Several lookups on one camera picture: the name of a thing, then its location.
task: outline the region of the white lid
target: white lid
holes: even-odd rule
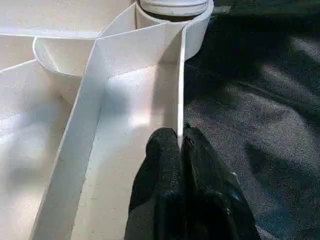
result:
[[[148,12],[167,16],[195,16],[208,7],[208,0],[140,0]]]

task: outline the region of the white compartment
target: white compartment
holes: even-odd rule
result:
[[[134,0],[10,0],[0,8],[0,33],[96,38]]]
[[[123,238],[150,134],[182,133],[180,47],[172,24],[95,42],[32,239]]]
[[[136,3],[117,16],[99,38],[135,31],[159,24]],[[33,42],[35,58],[70,104],[74,103],[94,39],[36,37]]]
[[[30,237],[71,110],[36,60],[0,71],[0,239]]]
[[[34,59],[32,36],[0,35],[0,71]]]

